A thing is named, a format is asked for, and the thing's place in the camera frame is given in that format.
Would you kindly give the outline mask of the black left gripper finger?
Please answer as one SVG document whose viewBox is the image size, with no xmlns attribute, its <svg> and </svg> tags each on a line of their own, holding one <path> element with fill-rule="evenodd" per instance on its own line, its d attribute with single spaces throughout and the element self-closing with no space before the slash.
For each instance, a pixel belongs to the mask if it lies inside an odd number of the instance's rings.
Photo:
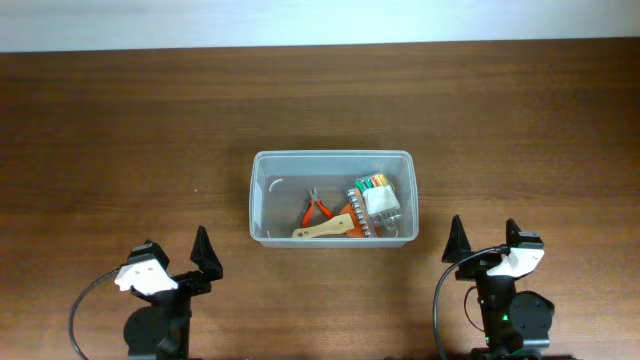
<svg viewBox="0 0 640 360">
<path fill-rule="evenodd" d="M 204 226 L 197 229 L 190 260 L 198 266 L 199 271 L 208 281 L 223 278 L 223 267 L 220 263 Z"/>
<path fill-rule="evenodd" d="M 136 246 L 129 253 L 127 264 L 135 264 L 147 260 L 157 260 L 163 270 L 169 265 L 169 258 L 162 247 L 151 240 L 146 240 L 142 245 Z"/>
</svg>

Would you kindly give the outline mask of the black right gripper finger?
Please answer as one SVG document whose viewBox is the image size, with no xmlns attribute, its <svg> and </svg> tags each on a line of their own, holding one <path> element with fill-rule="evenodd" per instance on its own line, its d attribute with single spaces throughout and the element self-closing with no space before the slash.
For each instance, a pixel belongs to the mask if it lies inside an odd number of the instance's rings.
<svg viewBox="0 0 640 360">
<path fill-rule="evenodd" d="M 506 221 L 506 245 L 509 248 L 544 249 L 544 243 L 538 233 L 521 230 L 513 219 Z"/>
<path fill-rule="evenodd" d="M 450 234 L 441 262 L 453 264 L 472 253 L 473 251 L 471 250 L 461 219 L 458 215 L 455 215 L 451 222 Z"/>
</svg>

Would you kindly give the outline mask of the pack of AA batteries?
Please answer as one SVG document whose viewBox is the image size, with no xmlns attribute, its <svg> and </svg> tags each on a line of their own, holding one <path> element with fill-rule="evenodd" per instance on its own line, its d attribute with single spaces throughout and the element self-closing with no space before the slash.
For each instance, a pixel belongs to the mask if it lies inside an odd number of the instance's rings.
<svg viewBox="0 0 640 360">
<path fill-rule="evenodd" d="M 394 186 L 383 173 L 357 178 L 367 214 L 381 232 L 396 232 L 402 220 L 402 209 Z"/>
</svg>

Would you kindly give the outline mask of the clear plastic storage box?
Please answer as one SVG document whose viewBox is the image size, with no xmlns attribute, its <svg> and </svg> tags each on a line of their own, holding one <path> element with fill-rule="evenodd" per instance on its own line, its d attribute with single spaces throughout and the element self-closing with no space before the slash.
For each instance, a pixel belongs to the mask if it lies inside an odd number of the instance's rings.
<svg viewBox="0 0 640 360">
<path fill-rule="evenodd" d="M 302 228 L 309 206 L 309 190 L 334 216 L 348 204 L 346 192 L 357 178 L 383 173 L 394 186 L 402 209 L 396 232 L 376 238 L 345 235 L 292 237 Z M 316 208 L 309 226 L 328 219 Z M 418 189 L 411 155 L 401 150 L 299 150 L 261 152 L 254 159 L 249 223 L 251 236 L 265 247 L 278 248 L 393 248 L 414 240 L 419 232 Z"/>
</svg>

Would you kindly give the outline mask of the orange scraper wooden handle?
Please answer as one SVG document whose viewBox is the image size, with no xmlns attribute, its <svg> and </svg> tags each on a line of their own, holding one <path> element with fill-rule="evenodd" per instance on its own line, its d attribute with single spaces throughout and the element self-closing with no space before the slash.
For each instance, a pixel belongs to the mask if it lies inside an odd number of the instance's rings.
<svg viewBox="0 0 640 360">
<path fill-rule="evenodd" d="M 339 215 L 327 220 L 319 225 L 298 228 L 293 231 L 292 237 L 301 238 L 317 238 L 323 236 L 339 236 L 346 235 L 346 232 L 354 228 L 351 216 L 344 210 Z"/>
</svg>

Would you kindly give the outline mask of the red handled cutting pliers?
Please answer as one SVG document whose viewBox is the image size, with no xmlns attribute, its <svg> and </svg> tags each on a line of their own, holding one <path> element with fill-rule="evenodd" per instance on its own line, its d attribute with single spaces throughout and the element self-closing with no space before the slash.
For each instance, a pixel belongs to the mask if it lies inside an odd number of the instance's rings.
<svg viewBox="0 0 640 360">
<path fill-rule="evenodd" d="M 312 188 L 309 190 L 309 206 L 302 218 L 301 226 L 303 228 L 308 227 L 311 221 L 311 217 L 316 208 L 318 208 L 321 213 L 328 219 L 332 219 L 334 217 L 332 211 L 324 205 L 321 199 L 318 197 L 318 191 L 316 188 Z"/>
</svg>

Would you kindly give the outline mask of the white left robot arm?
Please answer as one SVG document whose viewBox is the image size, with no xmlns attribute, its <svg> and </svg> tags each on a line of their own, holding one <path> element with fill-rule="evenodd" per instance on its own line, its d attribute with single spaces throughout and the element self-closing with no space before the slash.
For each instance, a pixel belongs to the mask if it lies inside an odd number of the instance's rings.
<svg viewBox="0 0 640 360">
<path fill-rule="evenodd" d="M 123 338 L 132 360 L 188 360 L 191 299 L 211 291 L 201 271 L 171 276 L 169 258 L 151 240 L 132 249 L 114 283 L 147 303 L 127 319 Z"/>
</svg>

